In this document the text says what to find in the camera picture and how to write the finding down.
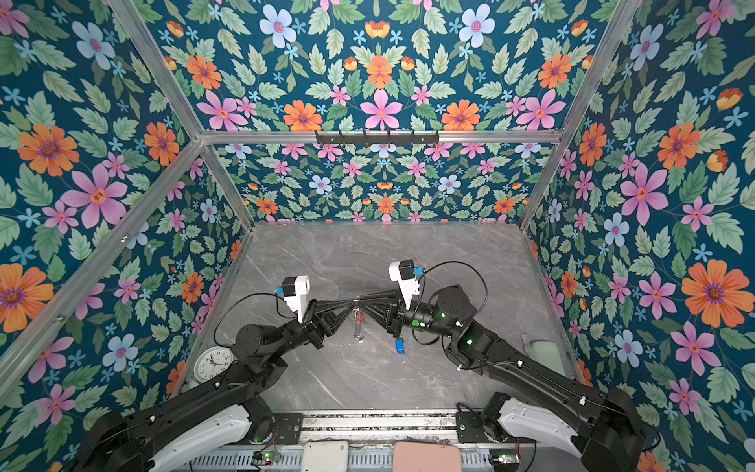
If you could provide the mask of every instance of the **horizontal metal bar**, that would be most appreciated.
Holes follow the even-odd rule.
[[[333,143],[340,143],[342,137],[349,140],[361,139],[365,142],[372,142],[375,138],[384,138],[382,142],[389,142],[386,131],[345,131],[342,134],[337,132],[296,132],[296,131],[203,131],[202,142],[204,144],[288,144],[304,143],[316,144],[318,135],[322,138],[332,139]],[[415,132],[414,136],[435,136],[435,132]],[[411,136],[411,131],[391,131],[390,136],[394,138],[406,139]],[[555,130],[540,131],[439,131],[438,142],[440,143],[558,143],[561,141],[562,133]]]
[[[238,187],[231,180],[231,176],[228,170],[220,162],[220,156],[217,154],[214,146],[205,145],[205,151],[202,153],[202,158],[205,160],[205,164],[210,169],[212,176],[217,182],[217,186],[220,187],[220,191],[225,195],[228,204],[231,205],[233,211],[236,213],[236,217],[241,221],[241,225],[245,230],[251,231],[251,227],[254,226],[254,220],[251,219],[249,210],[244,205],[244,201],[241,198]]]
[[[520,221],[522,230],[526,231],[527,226],[532,221],[532,217],[535,216],[535,211],[540,206],[550,182],[556,175],[559,162],[566,155],[566,151],[569,150],[569,145],[574,139],[577,128],[579,128],[579,124],[587,112],[587,106],[590,105],[593,96],[598,91],[600,82],[603,80],[603,76],[606,74],[609,64],[616,54],[616,50],[624,34],[627,32],[627,28],[632,24],[632,18],[637,12],[640,3],[642,3],[642,0],[620,0],[618,5],[616,5],[616,9],[614,9],[613,16],[606,26],[603,37],[595,49],[593,63],[590,65],[587,74],[585,74],[577,96],[569,107],[569,113],[564,119],[563,140],[550,153],[550,157],[540,173],[540,178],[538,178],[535,188],[532,189],[527,210]]]
[[[202,124],[194,113],[189,99],[183,94],[176,78],[173,77],[173,72],[165,62],[165,55],[160,51],[132,0],[110,0],[108,3],[131,42],[134,43],[147,69],[152,73],[155,83],[168,99],[183,129],[192,139],[199,136]]]
[[[305,417],[302,429],[318,427],[355,428],[355,427],[453,427],[456,428],[455,416],[397,416],[372,418],[311,418]]]
[[[55,340],[60,328],[86,300],[92,286],[112,266],[128,239],[139,233],[142,224],[165,199],[168,191],[186,174],[201,148],[199,140],[191,140],[181,150],[42,312],[3,353],[0,357],[0,404],[39,358],[39,353]]]

